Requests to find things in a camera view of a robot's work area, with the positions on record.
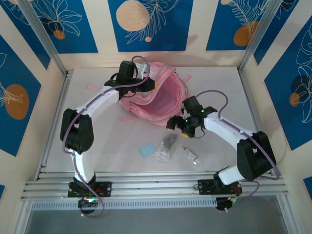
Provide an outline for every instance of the orange circle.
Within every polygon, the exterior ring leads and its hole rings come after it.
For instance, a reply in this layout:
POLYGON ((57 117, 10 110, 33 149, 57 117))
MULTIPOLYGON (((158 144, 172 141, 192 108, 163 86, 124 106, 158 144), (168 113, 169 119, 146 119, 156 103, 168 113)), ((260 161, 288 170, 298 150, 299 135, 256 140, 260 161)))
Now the orange circle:
POLYGON ((227 4, 229 4, 231 1, 232 1, 232 0, 221 0, 220 2, 221 2, 222 5, 227 5, 227 4))
POLYGON ((19 84, 11 84, 4 92, 4 95, 9 97, 10 94, 6 92, 13 94, 15 97, 22 95, 18 98, 19 101, 10 99, 5 102, 5 108, 8 114, 17 120, 25 118, 29 108, 29 97, 26 89, 19 84))
POLYGON ((289 103, 293 106, 296 107, 300 102, 300 96, 297 93, 292 93, 291 96, 289 97, 289 103))
POLYGON ((150 14, 141 2, 127 0, 117 9, 116 19, 122 29, 134 32, 146 27, 150 14))
POLYGON ((63 33, 63 32, 60 31, 60 30, 55 30, 55 31, 53 32, 53 36, 55 36, 56 39, 59 39, 59 40, 65 39, 65 33, 63 33))
POLYGON ((254 34, 259 22, 253 21, 240 27, 234 35, 234 43, 237 46, 248 45, 254 34))

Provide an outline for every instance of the wire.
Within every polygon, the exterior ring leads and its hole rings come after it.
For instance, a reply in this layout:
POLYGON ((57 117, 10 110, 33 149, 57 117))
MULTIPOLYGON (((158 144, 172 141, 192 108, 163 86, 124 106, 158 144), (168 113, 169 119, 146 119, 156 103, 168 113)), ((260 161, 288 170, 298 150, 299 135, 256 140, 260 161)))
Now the wire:
MULTIPOLYGON (((244 179, 244 180, 241 180, 240 182, 250 182, 250 181, 244 179)), ((254 194, 259 190, 259 188, 260 188, 260 183, 259 183, 258 181, 253 180, 253 181, 251 181, 251 183, 257 184, 257 187, 256 187, 255 190, 253 190, 247 197, 245 197, 241 202, 246 201, 246 199, 248 199, 249 197, 251 197, 252 195, 254 195, 254 194)))
POLYGON ((66 133, 65 133, 65 135, 64 135, 64 139, 63 139, 63 143, 62 143, 62 150, 63 150, 63 152, 64 152, 65 154, 70 154, 70 155, 71 155, 71 157, 72 157, 72 159, 73 159, 73 165, 74 165, 75 173, 76 173, 77 176, 79 177, 80 181, 84 184, 84 186, 86 186, 86 187, 89 189, 89 191, 101 202, 102 207, 103 207, 101 213, 98 214, 98 215, 85 215, 85 214, 82 213, 82 209, 80 209, 81 215, 82 215, 82 216, 85 216, 85 217, 92 217, 92 218, 101 217, 101 216, 103 215, 103 213, 104 213, 104 206, 105 206, 105 205, 104 205, 104 202, 103 202, 103 200, 101 199, 101 197, 88 185, 88 183, 87 183, 87 182, 83 179, 83 177, 81 176, 81 174, 80 174, 80 172, 79 172, 79 170, 78 170, 78 168, 77 168, 77 162, 76 162, 76 155, 75 155, 75 153, 69 152, 69 151, 67 151, 66 148, 65 148, 66 140, 67 140, 68 134, 69 134, 71 128, 73 127, 74 123, 76 122, 76 120, 80 117, 80 115, 81 115, 86 109, 88 109, 89 106, 91 106, 91 105, 92 105, 96 100, 98 100, 101 96, 105 95, 106 93, 108 93, 108 92, 110 92, 110 91, 112 91, 112 90, 118 89, 118 88, 135 87, 135 86, 141 85, 141 84, 143 84, 143 83, 147 80, 147 78, 148 78, 148 76, 149 76, 149 74, 150 74, 150 65, 149 65, 148 61, 146 60, 146 58, 144 58, 144 57, 142 57, 142 56, 139 56, 139 55, 134 56, 134 57, 132 58, 131 61, 133 62, 135 58, 141 58, 141 59, 143 59, 143 60, 146 62, 147 68, 148 68, 146 78, 143 79, 142 81, 140 81, 139 83, 136 83, 136 84, 119 85, 119 86, 116 86, 116 87, 109 88, 109 89, 105 90, 102 94, 99 94, 99 95, 97 95, 96 97, 94 97, 94 99, 92 99, 92 100, 86 105, 86 107, 83 108, 83 109, 73 118, 73 120, 70 122, 70 124, 69 124, 69 126, 68 126, 68 128, 67 128, 67 130, 66 130, 66 133))
POLYGON ((235 191, 235 196, 237 196, 237 190, 236 190, 236 187, 234 187, 233 185, 231 185, 231 188, 234 189, 235 191))
POLYGON ((221 91, 219 91, 219 90, 214 90, 214 89, 203 91, 203 92, 197 94, 195 97, 197 98, 197 97, 199 97, 200 95, 202 95, 202 94, 204 94, 204 93, 209 93, 209 92, 219 93, 219 94, 222 94, 222 95, 225 97, 226 102, 225 102, 224 106, 222 106, 222 108, 220 109, 220 111, 219 111, 219 113, 218 113, 218 117, 220 118, 220 117, 221 117, 221 112, 222 112, 222 111, 224 110, 224 108, 229 104, 229 98, 228 98, 228 96, 226 96, 226 94, 225 94, 224 92, 221 92, 221 91))
POLYGON ((133 95, 131 96, 123 96, 122 98, 132 98, 134 95, 136 95, 137 93, 135 92, 133 95))
POLYGON ((114 79, 115 76, 117 76, 117 75, 118 75, 118 73, 113 74, 110 79, 114 79))
POLYGON ((203 134, 204 134, 204 135, 202 135, 202 136, 200 136, 200 137, 195 137, 195 139, 201 139, 202 137, 204 137, 204 136, 205 136, 205 131, 203 130, 203 128, 202 128, 202 127, 200 127, 200 129, 201 129, 201 131, 203 132, 203 134))

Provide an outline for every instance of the white floral drawing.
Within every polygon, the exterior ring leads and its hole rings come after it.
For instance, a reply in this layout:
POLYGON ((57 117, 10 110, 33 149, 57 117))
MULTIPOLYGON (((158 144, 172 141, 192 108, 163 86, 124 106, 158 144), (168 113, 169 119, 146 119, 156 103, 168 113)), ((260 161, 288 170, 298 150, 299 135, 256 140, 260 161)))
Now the white floral drawing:
MULTIPOLYGON (((0 53, 0 68, 4 65, 6 56, 7 54, 0 53)), ((9 104, 11 101, 23 103, 22 97, 23 94, 17 96, 8 92, 0 82, 0 106, 3 106, 6 102, 9 104)))
POLYGON ((304 34, 297 54, 298 65, 310 65, 312 63, 312 24, 304 34))
POLYGON ((17 4, 12 3, 9 0, 1 0, 3 4, 11 11, 12 15, 17 18, 18 20, 21 20, 23 23, 29 25, 27 19, 25 18, 24 14, 20 10, 19 6, 17 4))
POLYGON ((152 39, 158 30, 161 30, 162 24, 166 25, 165 13, 171 11, 179 0, 175 0, 174 4, 169 7, 168 3, 172 0, 142 0, 141 3, 146 7, 150 20, 149 23, 141 30, 128 32, 126 38, 129 38, 127 44, 136 39, 142 41, 145 38, 152 39))
MULTIPOLYGON (((8 0, 2 1, 7 3, 6 6, 16 18, 28 24, 17 5, 8 0)), ((33 0, 30 3, 48 34, 57 39, 64 39, 65 32, 80 36, 80 30, 75 23, 81 21, 82 15, 68 10, 67 0, 33 0)))
POLYGON ((296 96, 292 96, 291 104, 302 104, 302 122, 309 123, 312 120, 312 68, 300 66, 300 85, 295 90, 296 96))
POLYGON ((275 16, 280 19, 281 17, 281 13, 282 11, 291 11, 293 9, 293 7, 295 6, 295 3, 297 2, 298 0, 294 0, 293 2, 286 2, 286 1, 283 1, 281 6, 279 7, 279 9, 277 10, 277 13, 275 14, 275 16))
MULTIPOLYGON (((271 0, 258 0, 255 7, 251 7, 249 0, 225 0, 226 3, 232 7, 234 16, 239 19, 241 25, 246 26, 249 31, 249 38, 254 33, 255 22, 260 20, 261 16, 267 9, 271 0)), ((276 17, 279 19, 282 10, 291 10, 297 0, 292 3, 283 2, 279 10, 276 13, 276 17)))
POLYGON ((302 38, 296 62, 299 65, 300 84, 290 102, 295 106, 302 104, 302 122, 308 123, 312 120, 312 24, 302 38))

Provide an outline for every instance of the beige wall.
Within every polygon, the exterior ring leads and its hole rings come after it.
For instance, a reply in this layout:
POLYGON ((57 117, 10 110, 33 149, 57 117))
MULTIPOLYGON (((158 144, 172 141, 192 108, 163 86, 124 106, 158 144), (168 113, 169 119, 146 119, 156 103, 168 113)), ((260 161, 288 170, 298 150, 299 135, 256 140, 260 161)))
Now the beige wall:
POLYGON ((312 1, 300 0, 260 65, 257 66, 255 60, 251 59, 243 73, 253 96, 252 102, 258 112, 260 127, 270 138, 278 168, 284 176, 292 203, 307 234, 312 233, 312 201, 303 179, 312 176, 312 141, 290 150, 264 79, 311 16, 312 1))
POLYGON ((17 157, 0 150, 0 184, 5 185, 0 201, 0 232, 7 233, 25 182, 34 179, 63 78, 52 62, 48 71, 44 69, 1 7, 0 22, 1 36, 41 83, 17 157))

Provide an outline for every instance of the decorative wallpaper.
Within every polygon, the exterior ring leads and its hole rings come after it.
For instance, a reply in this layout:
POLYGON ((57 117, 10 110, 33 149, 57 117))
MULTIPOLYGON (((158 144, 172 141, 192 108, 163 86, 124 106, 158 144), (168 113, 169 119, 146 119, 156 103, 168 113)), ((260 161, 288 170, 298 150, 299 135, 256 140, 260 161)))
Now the decorative wallpaper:
MULTIPOLYGON (((30 3, 60 54, 98 52, 81 0, 32 0, 30 3)), ((16 1, 0 0, 0 4, 47 68, 50 59, 16 1)))
POLYGON ((265 79, 292 150, 312 139, 312 17, 265 79))
POLYGON ((42 65, 47 69, 51 59, 36 34, 31 29, 23 13, 20 11, 20 8, 16 5, 16 2, 13 0, 0 0, 0 5, 19 30, 20 34, 24 37, 30 48, 34 51, 42 65))
POLYGON ((0 149, 16 156, 41 84, 0 36, 0 149))
POLYGON ((119 52, 185 51, 193 0, 108 0, 119 52))
POLYGON ((279 31, 284 26, 286 20, 292 13, 294 7, 297 5, 299 0, 283 0, 281 6, 279 7, 274 19, 271 21, 266 33, 264 34, 261 42, 259 43, 256 51, 254 52, 254 58, 257 64, 260 64, 261 60, 265 56, 269 47, 275 40, 279 31))
MULTIPOLYGON (((206 50, 244 50, 271 0, 219 0, 206 50)), ((298 0, 284 0, 266 40, 257 51, 262 59, 298 0)))

